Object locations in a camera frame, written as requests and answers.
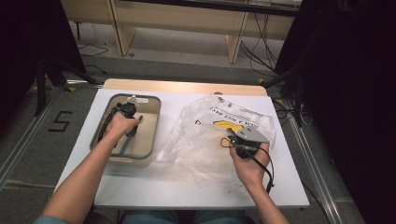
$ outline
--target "hand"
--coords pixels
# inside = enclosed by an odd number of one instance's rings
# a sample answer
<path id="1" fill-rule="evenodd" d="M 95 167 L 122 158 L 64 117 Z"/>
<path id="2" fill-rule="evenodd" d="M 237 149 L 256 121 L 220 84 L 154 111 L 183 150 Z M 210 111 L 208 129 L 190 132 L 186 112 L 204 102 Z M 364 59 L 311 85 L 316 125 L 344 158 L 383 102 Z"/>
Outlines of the hand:
<path id="1" fill-rule="evenodd" d="M 107 125 L 106 134 L 115 133 L 119 137 L 130 133 L 134 126 L 139 125 L 138 119 L 127 119 L 120 112 L 114 114 L 113 119 Z"/>
<path id="2" fill-rule="evenodd" d="M 260 148 L 269 152 L 269 145 L 267 143 L 261 143 Z M 233 165 L 235 166 L 236 173 L 245 187 L 254 188 L 262 187 L 262 179 L 264 177 L 264 170 L 251 158 L 242 159 L 236 154 L 234 147 L 230 147 L 230 155 L 233 158 Z M 262 150 L 258 150 L 254 157 L 267 166 L 269 163 L 268 155 Z"/>

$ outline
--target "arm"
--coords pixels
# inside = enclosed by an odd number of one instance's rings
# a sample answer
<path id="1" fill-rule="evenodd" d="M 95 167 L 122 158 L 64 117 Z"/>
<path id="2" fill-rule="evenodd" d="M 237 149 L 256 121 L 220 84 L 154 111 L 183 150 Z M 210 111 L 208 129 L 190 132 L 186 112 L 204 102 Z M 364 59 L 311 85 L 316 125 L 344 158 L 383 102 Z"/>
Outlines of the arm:
<path id="1" fill-rule="evenodd" d="M 268 144 L 262 143 L 261 148 L 269 151 Z M 230 147 L 230 155 L 239 179 L 256 204 L 262 223 L 289 223 L 262 185 L 264 170 L 252 159 L 240 158 L 233 147 Z M 261 150 L 254 157 L 264 166 L 269 163 L 268 156 Z"/>
<path id="2" fill-rule="evenodd" d="M 66 223 L 82 223 L 94 200 L 113 147 L 137 125 L 116 113 L 106 128 L 105 137 L 81 164 L 56 189 L 41 216 L 57 217 Z"/>

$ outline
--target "table surface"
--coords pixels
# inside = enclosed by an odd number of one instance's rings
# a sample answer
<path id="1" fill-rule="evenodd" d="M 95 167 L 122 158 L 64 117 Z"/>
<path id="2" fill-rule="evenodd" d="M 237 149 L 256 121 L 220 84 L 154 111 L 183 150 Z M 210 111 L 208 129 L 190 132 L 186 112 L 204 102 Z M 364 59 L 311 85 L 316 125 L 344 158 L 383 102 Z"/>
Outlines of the table surface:
<path id="1" fill-rule="evenodd" d="M 92 103 L 58 186 L 90 152 L 94 130 L 114 94 L 154 95 L 162 100 L 155 150 L 172 131 L 181 109 L 214 91 L 225 94 L 223 98 L 227 101 L 276 118 L 272 101 L 260 86 L 109 79 Z M 271 156 L 276 185 L 270 196 L 280 207 L 308 206 L 285 136 L 278 120 L 274 119 L 274 122 L 276 142 Z M 197 183 L 189 169 L 156 161 L 145 168 L 110 162 L 96 194 L 95 205 L 124 209 L 241 209 L 255 206 L 248 195 L 236 192 L 230 182 Z"/>

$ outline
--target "forearm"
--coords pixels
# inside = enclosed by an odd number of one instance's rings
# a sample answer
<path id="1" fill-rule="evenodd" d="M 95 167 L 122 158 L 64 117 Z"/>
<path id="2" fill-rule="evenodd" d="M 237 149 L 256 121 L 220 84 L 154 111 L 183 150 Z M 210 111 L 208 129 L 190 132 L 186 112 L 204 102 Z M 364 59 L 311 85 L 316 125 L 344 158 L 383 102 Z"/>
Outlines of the forearm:
<path id="1" fill-rule="evenodd" d="M 247 186 L 247 191 L 250 194 L 253 202 L 256 204 L 259 211 L 262 223 L 289 223 L 280 210 L 277 208 L 274 201 L 265 191 L 263 185 Z"/>
<path id="2" fill-rule="evenodd" d="M 67 223 L 82 223 L 92 205 L 112 148 L 119 139 L 117 133 L 107 134 L 57 188 L 42 216 L 58 217 Z"/>

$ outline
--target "clear plastic bag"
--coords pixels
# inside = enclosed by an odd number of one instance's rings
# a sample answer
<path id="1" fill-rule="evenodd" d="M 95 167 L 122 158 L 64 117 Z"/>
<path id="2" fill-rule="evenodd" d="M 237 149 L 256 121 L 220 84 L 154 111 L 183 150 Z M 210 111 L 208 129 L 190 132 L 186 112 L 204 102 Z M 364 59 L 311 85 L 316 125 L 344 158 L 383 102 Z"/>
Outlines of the clear plastic bag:
<path id="1" fill-rule="evenodd" d="M 244 188 L 235 174 L 229 149 L 220 142 L 227 137 L 227 128 L 244 126 L 256 127 L 274 148 L 276 131 L 271 116 L 247 110 L 218 95 L 207 95 L 183 108 L 168 140 L 156 152 L 155 161 L 185 165 L 192 170 L 198 186 L 231 181 L 234 189 L 241 191 Z"/>

